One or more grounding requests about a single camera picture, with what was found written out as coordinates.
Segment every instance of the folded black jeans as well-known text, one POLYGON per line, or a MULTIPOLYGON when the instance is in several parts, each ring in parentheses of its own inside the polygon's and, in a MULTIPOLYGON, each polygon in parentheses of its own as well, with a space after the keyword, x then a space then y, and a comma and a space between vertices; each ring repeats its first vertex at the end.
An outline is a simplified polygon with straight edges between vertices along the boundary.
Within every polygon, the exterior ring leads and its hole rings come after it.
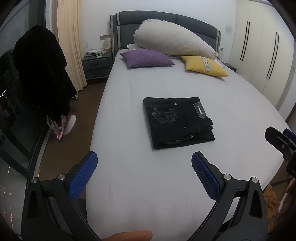
POLYGON ((198 102, 198 97, 143 100, 155 149, 215 140, 212 120, 200 118, 194 107, 198 102))

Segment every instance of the door handle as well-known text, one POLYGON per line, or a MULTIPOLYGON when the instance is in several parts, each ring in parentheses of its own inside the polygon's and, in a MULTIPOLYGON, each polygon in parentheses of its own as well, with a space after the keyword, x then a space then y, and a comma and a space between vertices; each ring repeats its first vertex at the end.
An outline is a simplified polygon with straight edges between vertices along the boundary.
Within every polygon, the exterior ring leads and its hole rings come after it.
MULTIPOLYGON (((276 63, 276 57, 277 57, 277 51, 278 51, 278 49, 279 49, 279 33, 278 33, 278 44, 277 44, 277 47, 276 47, 276 56, 275 56, 275 58, 274 58, 274 65, 275 65, 275 63, 276 63)), ((272 72, 273 72, 273 70, 274 70, 274 65, 272 66, 271 73, 270 73, 270 76, 269 76, 268 80, 270 80, 270 77, 271 77, 272 72)))
POLYGON ((249 22, 249 28, 248 28, 248 36, 247 36, 247 41, 246 41, 246 47, 244 49, 244 55, 246 53, 246 49, 247 49, 247 44, 248 44, 248 40, 249 40, 249 32, 250 32, 250 22, 249 22))
POLYGON ((247 26, 246 26, 246 34, 244 36, 244 45, 246 44, 246 38, 247 38, 247 32, 248 32, 248 21, 247 21, 247 26))
MULTIPOLYGON (((275 42, 274 42, 274 52, 275 52, 275 50, 276 50, 276 40, 275 40, 275 42)), ((273 59, 274 59, 274 53, 272 54, 271 63, 270 63, 269 70, 268 70, 268 73, 267 73, 266 78, 268 78, 269 71, 270 71, 270 69, 271 69, 273 59)))

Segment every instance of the blue gripper pad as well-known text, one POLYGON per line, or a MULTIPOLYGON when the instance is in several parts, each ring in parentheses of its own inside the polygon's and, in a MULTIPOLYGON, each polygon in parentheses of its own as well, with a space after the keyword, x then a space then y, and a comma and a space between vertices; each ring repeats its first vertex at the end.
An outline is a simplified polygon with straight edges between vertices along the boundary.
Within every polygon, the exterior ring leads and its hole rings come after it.
POLYGON ((82 191, 87 185, 91 175, 96 169, 98 164, 98 157, 95 152, 93 152, 76 173, 75 177, 69 183, 69 199, 73 201, 80 197, 82 191))
POLYGON ((218 201, 220 198, 220 185, 198 153, 192 155, 191 163, 209 197, 218 201))
POLYGON ((283 134, 296 143, 296 135, 289 129, 284 129, 283 134))

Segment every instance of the wardrobe door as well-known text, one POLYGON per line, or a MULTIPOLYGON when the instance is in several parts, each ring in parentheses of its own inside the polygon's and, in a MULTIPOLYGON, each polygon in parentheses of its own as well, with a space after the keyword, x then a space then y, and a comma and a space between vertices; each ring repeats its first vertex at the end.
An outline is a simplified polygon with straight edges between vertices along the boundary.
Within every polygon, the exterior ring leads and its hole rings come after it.
POLYGON ((237 70, 240 68, 243 51, 245 49, 249 27, 249 1, 237 0, 237 21, 229 64, 237 70))
POLYGON ((261 93, 269 78, 275 59, 279 33, 278 13, 269 5, 262 4, 263 31, 259 57, 250 83, 261 93))
POLYGON ((259 57, 263 31, 263 7, 262 3, 249 2, 250 22, 245 50, 242 55, 242 63, 237 73, 250 82, 259 57))
POLYGON ((276 106, 287 83, 294 54, 294 38, 283 19, 278 15, 279 34, 275 60, 262 94, 276 106))

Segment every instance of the mattress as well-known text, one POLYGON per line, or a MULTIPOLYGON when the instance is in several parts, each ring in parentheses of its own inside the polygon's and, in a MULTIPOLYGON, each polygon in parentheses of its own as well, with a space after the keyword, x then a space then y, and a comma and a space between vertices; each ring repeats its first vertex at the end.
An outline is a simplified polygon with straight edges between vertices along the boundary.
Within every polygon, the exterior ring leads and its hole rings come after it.
MULTIPOLYGON (((127 69, 116 55, 91 143, 98 166, 86 187, 88 223, 101 238, 152 230, 153 240, 187 240, 215 203, 192 168, 196 151, 236 179, 257 177, 262 188, 283 162, 264 133, 269 126, 288 126, 260 92, 228 68, 229 77, 218 78, 186 71, 182 60, 172 60, 172 67, 127 69), (154 150, 145 97, 199 97, 215 141, 154 150)), ((236 205, 237 199, 228 219, 236 205)))

